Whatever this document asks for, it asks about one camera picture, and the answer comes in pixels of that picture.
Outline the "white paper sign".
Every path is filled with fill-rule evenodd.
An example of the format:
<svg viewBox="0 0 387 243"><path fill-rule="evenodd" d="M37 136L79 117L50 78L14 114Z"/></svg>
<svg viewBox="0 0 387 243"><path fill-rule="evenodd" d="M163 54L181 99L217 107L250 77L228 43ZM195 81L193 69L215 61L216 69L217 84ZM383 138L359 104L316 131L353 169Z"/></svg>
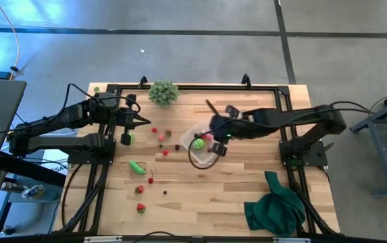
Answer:
<svg viewBox="0 0 387 243"><path fill-rule="evenodd" d="M66 176L69 169L68 154L60 150L46 150L42 166Z"/></svg>

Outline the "green artificial potted plant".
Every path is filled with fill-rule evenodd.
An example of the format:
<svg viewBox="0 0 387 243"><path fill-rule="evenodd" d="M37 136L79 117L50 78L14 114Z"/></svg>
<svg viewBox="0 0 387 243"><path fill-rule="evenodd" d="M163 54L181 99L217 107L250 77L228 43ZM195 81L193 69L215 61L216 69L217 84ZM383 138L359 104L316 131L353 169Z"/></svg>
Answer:
<svg viewBox="0 0 387 243"><path fill-rule="evenodd" d="M170 107L178 100L180 92L171 80L156 80L149 89L149 100L160 106Z"/></svg>

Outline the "dark green cloth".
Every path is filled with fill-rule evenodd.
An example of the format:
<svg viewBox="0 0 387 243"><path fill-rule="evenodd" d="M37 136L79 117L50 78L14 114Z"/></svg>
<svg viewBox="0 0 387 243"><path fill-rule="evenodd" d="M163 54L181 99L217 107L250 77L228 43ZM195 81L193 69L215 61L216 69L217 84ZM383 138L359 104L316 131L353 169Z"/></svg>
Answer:
<svg viewBox="0 0 387 243"><path fill-rule="evenodd" d="M265 171L264 176L270 193L257 202L244 202L247 225L250 230L291 236L305 222L305 207L294 191L281 185L277 173Z"/></svg>

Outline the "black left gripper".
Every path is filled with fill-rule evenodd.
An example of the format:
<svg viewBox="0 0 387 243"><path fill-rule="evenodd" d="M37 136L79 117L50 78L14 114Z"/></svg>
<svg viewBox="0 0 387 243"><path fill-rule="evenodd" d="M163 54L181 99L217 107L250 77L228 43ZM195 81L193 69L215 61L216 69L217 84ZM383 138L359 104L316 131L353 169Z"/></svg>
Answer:
<svg viewBox="0 0 387 243"><path fill-rule="evenodd" d="M116 126L123 127L124 132L121 135L121 144L129 145L129 133L134 129L135 112L127 108L119 108L116 113ZM145 126L151 124L151 121L138 115L138 120L142 122L138 123L138 126Z"/></svg>

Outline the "clear plastic bottle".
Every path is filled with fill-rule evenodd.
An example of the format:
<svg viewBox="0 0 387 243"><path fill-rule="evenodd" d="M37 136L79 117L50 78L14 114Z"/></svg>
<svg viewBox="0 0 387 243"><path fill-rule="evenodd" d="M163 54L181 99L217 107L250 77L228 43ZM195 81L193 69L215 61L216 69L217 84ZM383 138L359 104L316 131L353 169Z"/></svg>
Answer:
<svg viewBox="0 0 387 243"><path fill-rule="evenodd" d="M45 187L42 184L34 185L22 191L21 197L24 199L37 200L45 194Z"/></svg>

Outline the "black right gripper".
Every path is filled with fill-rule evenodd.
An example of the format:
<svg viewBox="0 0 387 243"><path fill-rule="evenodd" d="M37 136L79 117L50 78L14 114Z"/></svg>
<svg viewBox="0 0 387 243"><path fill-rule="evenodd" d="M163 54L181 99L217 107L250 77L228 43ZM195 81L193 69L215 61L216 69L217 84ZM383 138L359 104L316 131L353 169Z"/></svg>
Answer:
<svg viewBox="0 0 387 243"><path fill-rule="evenodd" d="M220 115L213 105L209 105L209 108L213 112L209 129L215 141L226 142L228 139L242 139L243 120L238 118L240 111L237 108L227 105L225 112L229 116Z"/></svg>

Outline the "clear plastic tupperware container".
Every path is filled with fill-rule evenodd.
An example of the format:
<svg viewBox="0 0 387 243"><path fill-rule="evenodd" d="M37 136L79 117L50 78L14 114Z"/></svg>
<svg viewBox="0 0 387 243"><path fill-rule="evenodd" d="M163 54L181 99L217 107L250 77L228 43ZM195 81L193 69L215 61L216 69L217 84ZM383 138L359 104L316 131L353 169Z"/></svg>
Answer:
<svg viewBox="0 0 387 243"><path fill-rule="evenodd" d="M212 167L218 160L220 156L216 155L212 151L209 153L207 152L207 149L209 146L213 146L216 141L213 139L212 141L204 140L205 146L201 150L195 150L192 147L192 143L195 139L194 134L198 133L202 137L204 134L210 134L213 136L213 134L209 131L209 122L208 121L200 121L196 123L192 128L187 130L181 137L180 137L180 144L188 151L188 155L190 156L190 161L192 164L199 168L199 169L207 169L209 167Z"/></svg>

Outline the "black aluminium table frame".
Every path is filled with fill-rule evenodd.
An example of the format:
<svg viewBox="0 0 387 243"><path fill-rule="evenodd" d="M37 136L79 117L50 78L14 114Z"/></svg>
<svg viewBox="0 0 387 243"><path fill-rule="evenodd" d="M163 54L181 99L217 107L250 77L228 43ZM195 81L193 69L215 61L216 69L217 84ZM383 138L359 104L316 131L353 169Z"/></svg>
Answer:
<svg viewBox="0 0 387 243"><path fill-rule="evenodd" d="M291 131L275 132L255 140L233 140L228 152L210 169L199 170L188 161L185 151L175 146L180 137L196 123L211 118L209 105L223 112L227 105L241 111L260 107L293 109L311 104L307 87L291 85L282 92L275 85L259 84L246 89L239 84L221 88L211 85L180 86L180 96L167 109L149 100L147 90L122 85L122 94L134 93L140 114L151 121L133 131L130 146L118 144L109 166L103 193L98 233L101 235L143 235L165 231L178 236L266 236L267 231L252 231L244 216L244 202L255 202L269 191L264 172L274 171L283 186L288 185L282 166L279 141ZM167 137L166 130L172 135ZM163 142L158 140L164 135ZM129 162L146 169L134 173ZM148 183L153 171L154 182ZM144 192L134 189L143 185ZM143 215L136 206L146 206Z"/></svg>

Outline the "white label strip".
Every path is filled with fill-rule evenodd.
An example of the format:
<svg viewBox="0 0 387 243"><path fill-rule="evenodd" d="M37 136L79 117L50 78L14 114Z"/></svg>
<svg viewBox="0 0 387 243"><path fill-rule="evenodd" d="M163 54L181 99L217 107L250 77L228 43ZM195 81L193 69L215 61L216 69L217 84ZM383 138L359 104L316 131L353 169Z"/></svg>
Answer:
<svg viewBox="0 0 387 243"><path fill-rule="evenodd" d="M122 236L89 236L84 238L83 243L118 243L122 241Z"/></svg>
<svg viewBox="0 0 387 243"><path fill-rule="evenodd" d="M311 243L309 238L273 238L273 243Z"/></svg>

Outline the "green toy cucumber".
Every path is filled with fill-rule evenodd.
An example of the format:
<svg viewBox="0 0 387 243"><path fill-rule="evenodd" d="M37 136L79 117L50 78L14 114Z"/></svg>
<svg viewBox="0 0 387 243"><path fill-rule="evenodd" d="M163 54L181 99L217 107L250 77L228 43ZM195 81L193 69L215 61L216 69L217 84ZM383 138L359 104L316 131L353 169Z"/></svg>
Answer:
<svg viewBox="0 0 387 243"><path fill-rule="evenodd" d="M131 170L134 172L134 173L137 173L139 175L145 175L147 172L146 172L146 169L142 168L137 162L135 161L130 161L129 162L129 166L131 168Z"/></svg>

